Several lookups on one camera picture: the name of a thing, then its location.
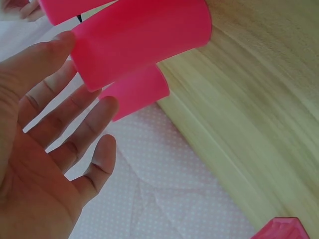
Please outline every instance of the finger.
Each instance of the finger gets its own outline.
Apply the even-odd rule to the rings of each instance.
[[[26,17],[28,22],[37,21],[39,18],[43,17],[45,14],[40,7],[34,10],[29,16]]]
[[[37,8],[39,8],[39,2],[38,0],[33,0],[30,3],[26,4],[23,8],[20,10],[20,17],[21,19],[27,18],[33,11],[35,11]]]
[[[112,175],[116,158],[116,141],[106,135],[98,142],[92,162],[82,177],[72,181],[80,193],[83,204],[96,197]]]
[[[115,98],[105,97],[91,110],[75,132],[60,147],[49,153],[63,173],[82,158],[88,147],[109,124],[117,108]]]
[[[83,85],[46,115],[27,134],[43,148],[58,139],[69,124],[97,98],[101,91],[88,92]]]
[[[71,31],[33,45],[0,63],[0,89],[21,99],[44,78],[62,67],[75,44]]]
[[[67,61],[53,75],[32,88],[19,102],[18,123],[26,127],[69,84],[76,74],[72,61]]]

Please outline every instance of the pink curved plastic piece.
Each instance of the pink curved plastic piece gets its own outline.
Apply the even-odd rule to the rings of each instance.
[[[113,0],[38,0],[42,10],[53,25],[58,25],[68,19],[88,10],[102,6]]]
[[[73,29],[72,59],[90,91],[130,72],[205,45],[205,0],[119,0]]]
[[[298,218],[274,218],[251,239],[310,239]]]
[[[113,118],[117,121],[169,96],[169,88],[160,69],[152,65],[114,82],[100,94],[99,99],[106,96],[114,96],[119,102],[119,111]]]

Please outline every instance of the pink toy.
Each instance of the pink toy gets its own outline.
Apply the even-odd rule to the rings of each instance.
[[[38,0],[42,10],[53,25],[58,25],[68,19],[88,10],[102,6],[113,0]]]
[[[274,218],[251,239],[310,239],[298,218]]]
[[[205,0],[119,0],[73,29],[77,43],[71,56],[94,91],[205,45],[211,31]]]
[[[119,102],[117,121],[169,95],[164,75],[156,65],[136,71],[106,88],[99,96],[114,96]]]

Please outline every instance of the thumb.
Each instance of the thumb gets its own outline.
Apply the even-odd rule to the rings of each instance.
[[[44,78],[62,67],[75,44],[71,31],[52,41],[33,45],[0,63],[0,92],[13,93],[18,100]]]

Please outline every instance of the light wood panel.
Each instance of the light wood panel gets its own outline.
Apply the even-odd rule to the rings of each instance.
[[[299,217],[319,238],[319,2],[208,4],[212,40],[160,63],[159,104],[257,230]]]

